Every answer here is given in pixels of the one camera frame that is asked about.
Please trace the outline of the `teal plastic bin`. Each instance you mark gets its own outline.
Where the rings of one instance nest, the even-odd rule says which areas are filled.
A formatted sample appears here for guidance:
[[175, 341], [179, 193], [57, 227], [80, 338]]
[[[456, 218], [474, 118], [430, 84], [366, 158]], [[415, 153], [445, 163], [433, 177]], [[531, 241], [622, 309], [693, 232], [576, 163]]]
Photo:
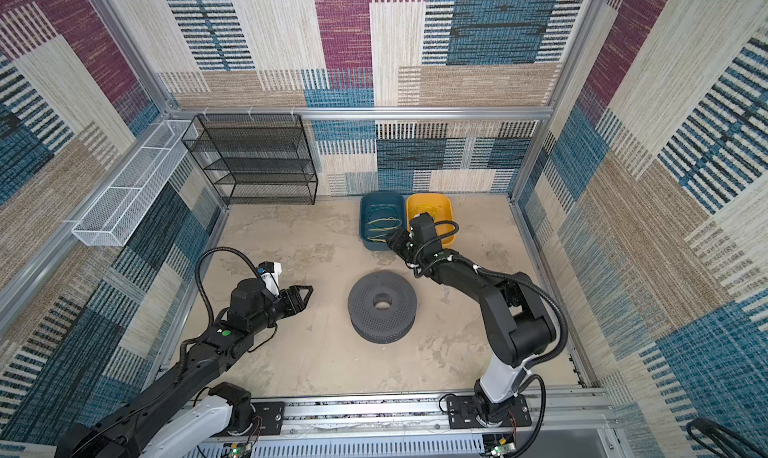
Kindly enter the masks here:
[[367, 250], [388, 251], [386, 235], [403, 228], [405, 222], [405, 199], [401, 194], [377, 191], [361, 198], [359, 234]]

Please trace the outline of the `yellow plastic bin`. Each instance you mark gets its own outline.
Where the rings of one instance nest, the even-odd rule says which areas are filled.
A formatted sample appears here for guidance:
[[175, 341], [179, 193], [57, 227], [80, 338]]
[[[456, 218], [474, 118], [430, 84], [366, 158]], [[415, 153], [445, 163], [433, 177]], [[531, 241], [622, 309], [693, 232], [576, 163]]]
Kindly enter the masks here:
[[406, 232], [411, 234], [410, 221], [416, 216], [427, 213], [435, 223], [443, 221], [454, 222], [453, 207], [450, 199], [443, 194], [421, 193], [414, 194], [406, 200], [407, 224]]

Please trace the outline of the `dark grey spool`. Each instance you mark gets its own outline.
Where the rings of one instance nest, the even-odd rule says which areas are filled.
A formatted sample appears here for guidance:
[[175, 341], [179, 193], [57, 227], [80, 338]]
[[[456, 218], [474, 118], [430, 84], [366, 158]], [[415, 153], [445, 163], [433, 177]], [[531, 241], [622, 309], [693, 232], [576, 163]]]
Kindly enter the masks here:
[[418, 300], [405, 278], [377, 271], [354, 284], [347, 305], [351, 324], [364, 340], [390, 344], [405, 337], [413, 327]]

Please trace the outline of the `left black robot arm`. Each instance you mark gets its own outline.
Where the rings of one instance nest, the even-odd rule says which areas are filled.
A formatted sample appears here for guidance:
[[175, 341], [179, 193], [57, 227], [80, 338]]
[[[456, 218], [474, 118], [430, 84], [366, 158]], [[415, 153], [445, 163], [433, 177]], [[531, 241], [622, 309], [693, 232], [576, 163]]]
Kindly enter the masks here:
[[181, 343], [178, 362], [130, 403], [95, 425], [73, 425], [59, 439], [56, 456], [182, 456], [219, 433], [255, 431], [250, 392], [214, 381], [257, 350], [258, 333], [303, 312], [313, 288], [294, 285], [282, 289], [278, 264], [245, 263], [253, 275], [238, 283], [229, 307], [215, 313], [210, 300], [203, 300], [208, 327]]

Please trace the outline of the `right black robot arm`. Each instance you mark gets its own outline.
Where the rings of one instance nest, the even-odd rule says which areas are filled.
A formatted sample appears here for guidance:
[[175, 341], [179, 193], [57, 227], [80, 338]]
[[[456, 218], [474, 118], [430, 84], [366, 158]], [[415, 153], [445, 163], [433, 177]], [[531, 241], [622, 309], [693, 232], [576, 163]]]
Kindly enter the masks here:
[[416, 278], [454, 288], [479, 305], [492, 358], [475, 384], [473, 403], [478, 423], [493, 426], [519, 402], [534, 380], [533, 368], [564, 351], [569, 328], [555, 300], [528, 275], [492, 271], [445, 249], [442, 241], [458, 231], [457, 223], [423, 213], [389, 233], [386, 244]]

